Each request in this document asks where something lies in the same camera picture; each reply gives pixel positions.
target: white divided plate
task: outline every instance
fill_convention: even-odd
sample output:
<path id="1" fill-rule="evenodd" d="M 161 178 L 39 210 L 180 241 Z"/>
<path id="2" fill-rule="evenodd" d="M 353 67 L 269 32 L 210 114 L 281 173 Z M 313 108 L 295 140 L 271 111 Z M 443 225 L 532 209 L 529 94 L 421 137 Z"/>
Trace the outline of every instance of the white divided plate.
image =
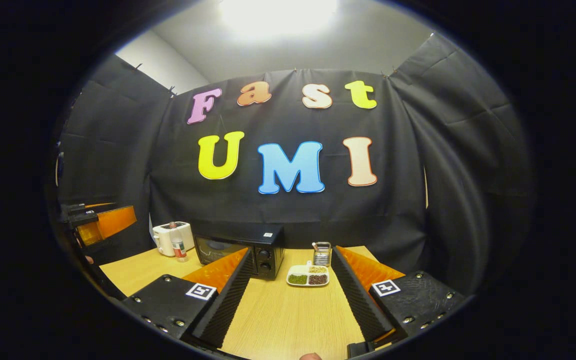
<path id="1" fill-rule="evenodd" d="M 290 267 L 290 269 L 288 270 L 288 275 L 286 275 L 286 283 L 293 285 L 293 287 L 323 287 L 324 285 L 327 285 L 330 282 L 330 274 L 328 271 L 328 268 L 326 266 L 315 266 L 317 268 L 323 268 L 326 269 L 326 272 L 308 272 L 308 270 L 310 270 L 311 267 L 313 267 L 313 262 L 311 262 L 310 260 L 306 263 L 306 265 L 293 265 Z M 306 275 L 306 283 L 305 284 L 293 284 L 292 282 L 288 281 L 288 278 L 290 278 L 291 275 L 295 275 L 295 276 L 301 276 L 301 275 Z M 311 276 L 313 275 L 325 275 L 326 276 L 326 282 L 324 282 L 323 284 L 316 284 L 316 285 L 311 285 L 308 282 L 311 280 Z"/>

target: ceiling light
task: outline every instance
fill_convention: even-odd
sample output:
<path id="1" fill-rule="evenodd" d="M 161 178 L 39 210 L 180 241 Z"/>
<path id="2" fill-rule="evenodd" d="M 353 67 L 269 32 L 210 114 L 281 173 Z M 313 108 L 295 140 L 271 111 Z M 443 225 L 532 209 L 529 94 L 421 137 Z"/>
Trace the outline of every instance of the ceiling light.
<path id="1" fill-rule="evenodd" d="M 337 0 L 222 0 L 224 22 L 247 38 L 311 34 L 324 27 Z"/>

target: blue letter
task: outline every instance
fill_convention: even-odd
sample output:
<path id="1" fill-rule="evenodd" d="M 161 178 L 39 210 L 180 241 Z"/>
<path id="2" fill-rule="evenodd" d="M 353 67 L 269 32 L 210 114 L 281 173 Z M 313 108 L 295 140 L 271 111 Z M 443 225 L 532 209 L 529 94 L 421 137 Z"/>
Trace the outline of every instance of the blue letter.
<path id="1" fill-rule="evenodd" d="M 317 141 L 302 142 L 297 148 L 292 161 L 276 143 L 265 143 L 257 149 L 263 157 L 263 183 L 259 186 L 261 194 L 277 194 L 279 186 L 275 184 L 275 174 L 286 192 L 293 189 L 297 175 L 300 193 L 318 193 L 324 191 L 320 180 L 320 150 L 322 144 Z"/>

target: bottle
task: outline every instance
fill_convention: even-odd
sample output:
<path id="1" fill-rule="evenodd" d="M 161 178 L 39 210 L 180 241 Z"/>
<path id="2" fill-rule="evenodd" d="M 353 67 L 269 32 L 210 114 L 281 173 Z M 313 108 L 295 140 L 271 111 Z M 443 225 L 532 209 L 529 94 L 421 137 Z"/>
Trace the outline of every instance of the bottle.
<path id="1" fill-rule="evenodd" d="M 188 261 L 188 256 L 186 255 L 186 250 L 184 249 L 184 240 L 181 237 L 181 233 L 176 230 L 177 223 L 170 221 L 170 242 L 172 243 L 172 249 L 174 251 L 174 256 L 180 263 L 185 263 Z"/>

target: black 3d-printed part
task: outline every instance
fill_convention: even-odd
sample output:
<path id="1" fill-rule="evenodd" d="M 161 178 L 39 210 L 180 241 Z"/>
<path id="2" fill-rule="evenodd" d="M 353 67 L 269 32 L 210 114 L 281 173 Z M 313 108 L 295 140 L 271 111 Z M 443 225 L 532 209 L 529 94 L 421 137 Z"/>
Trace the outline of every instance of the black 3d-printed part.
<path id="1" fill-rule="evenodd" d="M 252 253 L 248 249 L 222 292 L 192 330 L 194 337 L 215 348 L 222 347 L 224 337 L 248 286 L 252 270 Z"/>
<path id="2" fill-rule="evenodd" d="M 392 282 L 399 291 L 380 296 L 371 287 L 370 294 L 395 326 L 397 339 L 428 331 L 436 321 L 464 301 L 459 292 L 423 271 Z"/>
<path id="3" fill-rule="evenodd" d="M 218 297 L 217 291 L 207 300 L 188 296 L 186 293 L 194 285 L 194 282 L 166 274 L 126 297 L 121 303 L 140 317 L 144 324 L 179 339 L 199 322 Z"/>
<path id="4" fill-rule="evenodd" d="M 331 266 L 339 280 L 343 294 L 348 300 L 352 315 L 359 324 L 363 338 L 372 342 L 393 330 L 393 325 L 375 305 L 373 299 L 355 276 L 353 269 L 336 247 L 332 250 Z"/>

